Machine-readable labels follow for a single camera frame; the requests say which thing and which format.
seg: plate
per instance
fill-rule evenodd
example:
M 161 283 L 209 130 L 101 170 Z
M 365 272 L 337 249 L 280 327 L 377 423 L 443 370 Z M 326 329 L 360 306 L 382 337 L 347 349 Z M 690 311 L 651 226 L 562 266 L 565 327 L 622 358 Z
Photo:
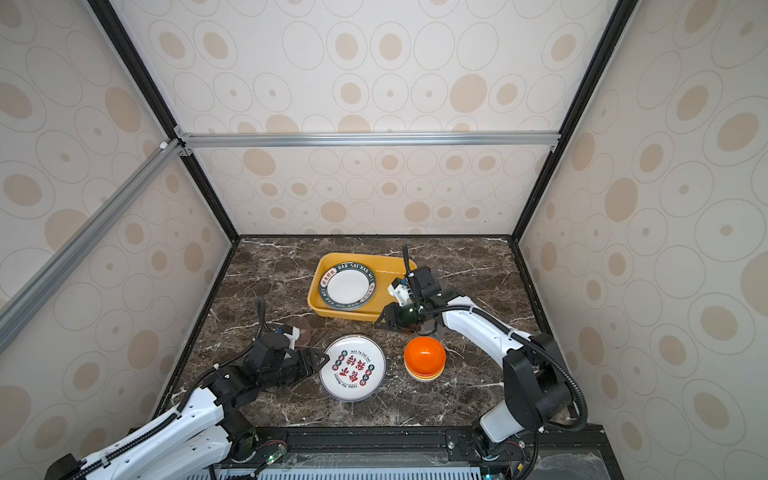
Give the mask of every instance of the plate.
M 330 362 L 320 370 L 320 384 L 334 399 L 359 402 L 384 383 L 384 352 L 367 336 L 343 336 L 331 343 L 326 355 Z
M 330 308 L 357 310 L 373 298 L 376 275 L 362 263 L 339 263 L 323 274 L 318 290 L 320 298 Z

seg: marble surface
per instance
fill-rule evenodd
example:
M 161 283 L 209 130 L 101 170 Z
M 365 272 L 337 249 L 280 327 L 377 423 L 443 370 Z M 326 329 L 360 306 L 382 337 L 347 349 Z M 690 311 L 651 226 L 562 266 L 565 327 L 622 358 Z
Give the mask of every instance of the marble surface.
M 263 393 L 243 414 L 257 426 L 468 425 L 503 398 L 501 369 L 458 333 L 442 338 L 448 358 L 437 380 L 417 382 L 402 353 L 413 335 L 373 329 L 371 323 L 317 316 L 306 295 L 319 259 L 330 252 L 401 257 L 429 266 L 442 286 L 464 290 L 505 322 L 538 332 L 525 289 L 505 238 L 291 237 L 243 239 L 184 367 L 176 393 L 208 366 L 245 348 L 257 330 L 253 299 L 266 299 L 268 321 L 297 326 L 300 344 L 325 349 L 350 333 L 374 339 L 386 354 L 386 380 L 361 402 L 330 397 L 318 376 L 294 387 Z

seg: patterned wallpaper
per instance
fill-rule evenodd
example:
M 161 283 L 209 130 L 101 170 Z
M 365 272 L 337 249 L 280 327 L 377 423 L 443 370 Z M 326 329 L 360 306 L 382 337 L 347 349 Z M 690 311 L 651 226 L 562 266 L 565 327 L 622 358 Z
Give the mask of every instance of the patterned wallpaper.
M 164 137 L 79 2 L 0 2 L 0 308 Z
M 523 240 L 624 477 L 765 478 L 768 3 L 647 0 Z
M 199 148 L 249 233 L 508 233 L 547 145 Z
M 0 478 L 143 425 L 229 248 L 180 161 L 0 355 Z
M 180 126 L 557 130 L 614 0 L 124 0 Z

